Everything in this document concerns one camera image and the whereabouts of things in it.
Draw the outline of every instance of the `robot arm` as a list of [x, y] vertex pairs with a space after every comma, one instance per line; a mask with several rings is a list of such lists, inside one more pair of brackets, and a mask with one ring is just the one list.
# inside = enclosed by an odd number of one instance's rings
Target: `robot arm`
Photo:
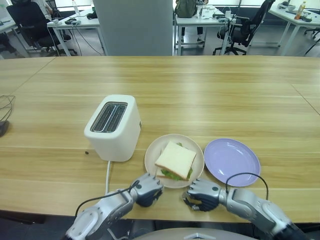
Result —
[[95, 205], [86, 208], [66, 232], [65, 240], [96, 240], [118, 219], [133, 208], [134, 203], [149, 207], [158, 200], [164, 186], [158, 179], [146, 173], [136, 179], [130, 190], [118, 189]]
[[226, 192], [214, 182], [197, 179], [182, 198], [195, 211], [211, 211], [222, 204], [228, 212], [252, 222], [274, 240], [308, 239], [277, 205], [244, 188]]

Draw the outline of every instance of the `beige plate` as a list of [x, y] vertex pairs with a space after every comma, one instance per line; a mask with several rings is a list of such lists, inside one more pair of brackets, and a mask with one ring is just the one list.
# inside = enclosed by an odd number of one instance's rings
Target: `beige plate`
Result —
[[192, 174], [189, 181], [176, 181], [168, 178], [159, 178], [160, 182], [167, 188], [180, 189], [189, 186], [194, 180], [200, 177], [205, 167], [204, 154], [198, 144], [191, 138], [180, 134], [168, 134], [158, 137], [154, 140], [145, 152], [144, 165], [148, 173], [156, 175], [157, 166], [156, 160], [159, 158], [161, 152], [165, 149], [169, 141], [174, 143], [182, 143], [182, 146], [196, 152], [194, 161], [192, 163]]

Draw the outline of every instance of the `toaster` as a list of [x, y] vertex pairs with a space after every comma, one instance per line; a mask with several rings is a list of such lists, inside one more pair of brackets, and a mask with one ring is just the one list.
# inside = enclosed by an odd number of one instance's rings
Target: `toaster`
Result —
[[136, 99], [109, 95], [86, 124], [84, 135], [101, 159], [125, 162], [134, 154], [141, 128]]

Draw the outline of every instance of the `sandwich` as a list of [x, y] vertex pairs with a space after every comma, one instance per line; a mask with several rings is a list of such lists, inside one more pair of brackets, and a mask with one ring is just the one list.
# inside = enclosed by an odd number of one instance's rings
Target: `sandwich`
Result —
[[170, 141], [159, 158], [155, 161], [158, 167], [156, 176], [176, 181], [188, 181], [192, 173], [192, 163], [196, 153], [182, 146], [181, 143]]

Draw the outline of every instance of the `bread slice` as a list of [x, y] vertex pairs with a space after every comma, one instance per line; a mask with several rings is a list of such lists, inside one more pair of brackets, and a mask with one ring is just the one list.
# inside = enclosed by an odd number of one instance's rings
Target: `bread slice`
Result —
[[195, 156], [196, 152], [170, 141], [155, 161], [155, 165], [187, 180]]

